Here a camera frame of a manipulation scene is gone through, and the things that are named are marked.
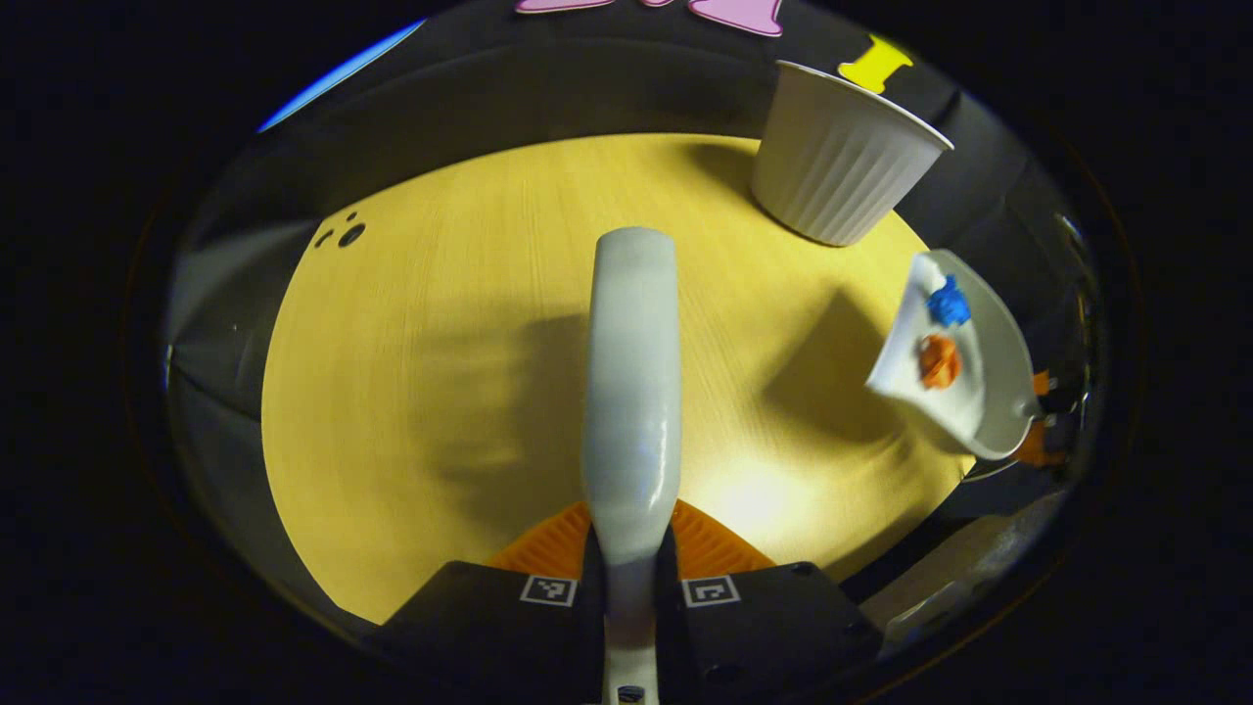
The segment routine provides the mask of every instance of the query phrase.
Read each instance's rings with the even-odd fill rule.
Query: blue object
[[[387,39],[383,39],[382,41],[375,44],[370,49],[366,49],[365,51],[362,51],[362,53],[357,54],[356,56],[348,59],[347,61],[345,61],[342,65],[340,65],[340,68],[335,69],[333,71],[331,71],[331,73],[326,74],[325,76],[320,78],[317,81],[313,83],[313,85],[311,85],[311,86],[306,88],[304,90],[302,90],[299,95],[297,95],[296,98],[292,98],[286,105],[283,105],[277,113],[274,113],[274,116],[272,116],[268,120],[266,120],[266,124],[261,125],[257,129],[257,131],[266,131],[267,129],[274,126],[276,124],[286,120],[292,113],[294,113],[296,110],[299,110],[304,105],[308,105],[318,95],[322,95],[327,90],[331,90],[332,88],[335,88],[336,85],[338,85],[340,83],[342,83],[343,79],[346,79],[346,78],[351,76],[352,74],[360,71],[367,64],[370,64],[371,61],[373,61],[378,56],[382,56],[383,54],[386,54],[388,49],[391,49],[392,46],[396,46],[397,44],[400,44],[401,41],[403,41],[405,38],[408,36],[410,34],[413,34],[413,30],[417,29],[417,28],[420,28],[420,26],[422,26],[422,23],[425,23],[425,21],[426,20],[420,20],[419,23],[412,24],[412,25],[410,25],[410,26],[407,26],[407,28],[397,31],[396,34],[388,36]]]
[[[944,277],[944,286],[927,298],[931,317],[945,327],[961,324],[970,319],[970,304],[966,294],[957,288],[957,277]]]

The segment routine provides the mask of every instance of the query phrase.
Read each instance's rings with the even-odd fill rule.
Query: yellow object
[[[579,580],[590,527],[588,506],[571,505],[492,556],[487,565],[520,574]],[[674,530],[682,580],[759,571],[774,565],[736,532],[682,500],[674,505],[670,528]]]
[[[838,580],[947,497],[972,460],[863,387],[926,247],[896,214],[846,248],[789,232],[748,192],[756,150],[553,142],[327,215],[274,324],[262,441],[283,526],[337,605],[382,622],[445,562],[485,563],[583,500],[593,260],[621,225],[675,242],[680,498]]]
[[[901,66],[912,66],[913,60],[873,34],[870,35],[870,49],[860,59],[840,64],[840,75],[871,93],[883,93],[883,81]]]

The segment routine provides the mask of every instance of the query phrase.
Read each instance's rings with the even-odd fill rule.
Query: white bowl
[[[753,195],[811,239],[852,244],[952,143],[845,79],[777,63],[779,83],[753,165]]]
[[[947,328],[927,309],[945,274],[957,278],[970,304],[970,321]],[[962,359],[962,372],[947,389],[922,386],[918,341],[932,332],[954,338]],[[900,403],[937,446],[990,461],[1017,451],[1031,419],[1041,414],[1022,331],[992,287],[947,249],[915,254],[901,307],[866,387]]]

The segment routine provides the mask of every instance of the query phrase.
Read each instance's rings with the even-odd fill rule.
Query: black hole
[[[715,684],[728,684],[744,672],[739,664],[715,664],[705,669],[705,680]]]
[[[357,240],[358,237],[361,237],[361,233],[363,232],[366,232],[365,223],[357,223],[350,227],[348,232],[343,233],[343,237],[340,238],[340,247],[347,247],[352,244],[353,242]]]
[[[618,687],[619,702],[643,702],[644,689],[638,685],[623,685]]]

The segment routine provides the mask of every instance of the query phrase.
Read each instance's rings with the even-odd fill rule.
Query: orange object
[[[591,516],[583,502],[571,505],[524,533],[487,565],[554,579],[583,577],[583,551]],[[679,579],[694,580],[758,571],[774,566],[764,553],[700,510],[678,501],[670,516],[678,547]]]
[[[583,550],[590,527],[588,505],[576,502],[517,537],[492,556],[487,565],[550,579],[579,580],[583,577]]]
[[[1050,392],[1049,371],[1036,373],[1031,377],[1031,391],[1036,397],[1048,397]]]
[[[928,334],[923,338],[918,363],[922,368],[922,387],[927,389],[946,389],[961,374],[957,343],[944,334]]]
[[[1065,453],[1045,451],[1044,422],[1031,425],[1031,428],[1026,432],[1026,438],[1022,440],[1022,446],[1019,446],[1019,450],[1010,457],[1037,468],[1050,468],[1066,462]]]

